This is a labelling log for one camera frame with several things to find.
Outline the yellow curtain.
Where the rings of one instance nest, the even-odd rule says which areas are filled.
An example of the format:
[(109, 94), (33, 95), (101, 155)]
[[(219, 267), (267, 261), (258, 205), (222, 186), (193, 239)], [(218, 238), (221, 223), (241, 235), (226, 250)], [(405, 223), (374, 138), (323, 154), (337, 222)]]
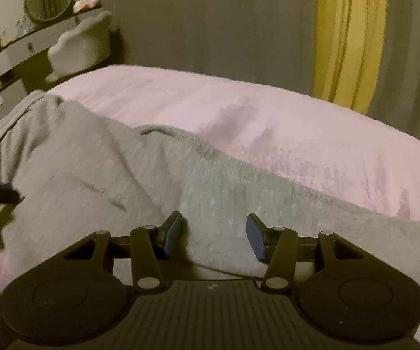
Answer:
[(388, 0), (317, 0), (313, 97), (365, 115), (377, 87)]

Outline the white cloud-shaped chair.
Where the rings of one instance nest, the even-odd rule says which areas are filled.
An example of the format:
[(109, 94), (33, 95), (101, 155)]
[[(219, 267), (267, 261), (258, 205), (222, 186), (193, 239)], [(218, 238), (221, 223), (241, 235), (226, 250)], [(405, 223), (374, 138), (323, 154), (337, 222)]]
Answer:
[(47, 83), (78, 74), (105, 61), (111, 56), (110, 11), (88, 17), (74, 29), (64, 32), (48, 52), (52, 72), (45, 78)]

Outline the grey-green curtain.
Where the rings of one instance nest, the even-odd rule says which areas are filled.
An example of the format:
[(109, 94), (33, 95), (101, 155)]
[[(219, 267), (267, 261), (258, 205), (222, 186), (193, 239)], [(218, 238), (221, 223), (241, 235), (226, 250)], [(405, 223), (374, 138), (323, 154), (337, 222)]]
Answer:
[[(102, 0), (129, 64), (194, 71), (313, 96), (317, 0)], [(420, 138), (420, 0), (388, 0), (366, 113)]]

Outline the grey vanity desk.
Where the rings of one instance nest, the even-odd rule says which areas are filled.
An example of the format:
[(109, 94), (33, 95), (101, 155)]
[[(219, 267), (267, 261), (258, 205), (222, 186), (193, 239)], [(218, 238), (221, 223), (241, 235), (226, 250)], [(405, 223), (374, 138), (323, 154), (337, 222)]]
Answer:
[(0, 52), (0, 119), (32, 91), (46, 88), (45, 77), (51, 73), (47, 51), (61, 35), (103, 11), (101, 7), (88, 10), (31, 32)]

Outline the pink figurine on desk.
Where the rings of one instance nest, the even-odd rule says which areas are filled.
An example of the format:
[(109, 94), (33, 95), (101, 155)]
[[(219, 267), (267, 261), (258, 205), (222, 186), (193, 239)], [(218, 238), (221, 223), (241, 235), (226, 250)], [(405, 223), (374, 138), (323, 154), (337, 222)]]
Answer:
[(101, 6), (101, 0), (76, 0), (72, 7), (72, 11), (74, 14), (76, 14), (85, 10), (92, 10)]

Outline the grey sweatpants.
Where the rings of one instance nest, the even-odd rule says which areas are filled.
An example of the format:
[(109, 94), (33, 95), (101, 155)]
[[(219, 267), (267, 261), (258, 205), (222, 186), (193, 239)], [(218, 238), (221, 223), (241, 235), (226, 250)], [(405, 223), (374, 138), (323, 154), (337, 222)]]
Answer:
[(179, 211), (187, 225), (178, 254), (193, 275), (260, 276), (245, 236), (256, 213), (302, 235), (337, 232), (420, 284), (419, 222), (321, 194), (182, 129), (132, 129), (44, 92), (0, 120), (0, 182), (23, 197), (2, 232), (5, 281), (91, 232), (123, 235)]

